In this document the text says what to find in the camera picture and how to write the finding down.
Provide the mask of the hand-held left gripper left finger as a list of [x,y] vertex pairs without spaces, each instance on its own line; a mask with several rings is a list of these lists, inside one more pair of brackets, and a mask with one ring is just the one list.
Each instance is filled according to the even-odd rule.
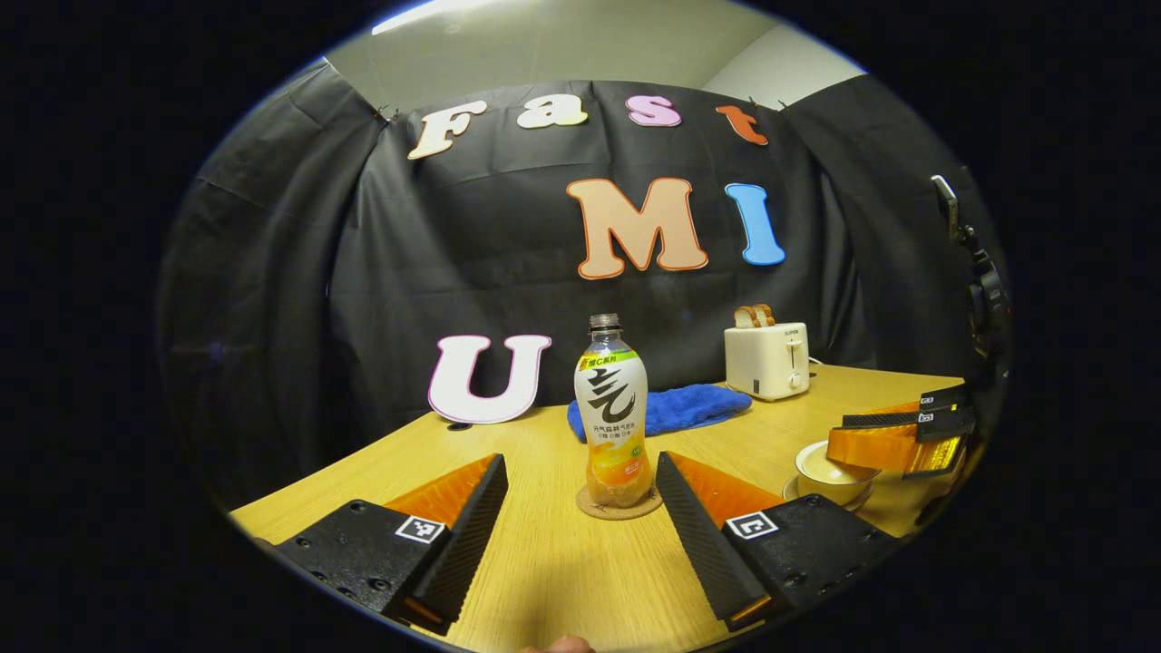
[[264,551],[385,619],[447,636],[507,491],[493,453],[385,504],[352,500]]

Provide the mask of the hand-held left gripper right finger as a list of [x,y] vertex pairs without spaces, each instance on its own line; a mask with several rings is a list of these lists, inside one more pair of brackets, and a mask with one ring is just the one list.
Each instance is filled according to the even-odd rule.
[[730,631],[808,610],[901,546],[820,493],[787,502],[688,455],[659,452],[655,479],[711,609]]

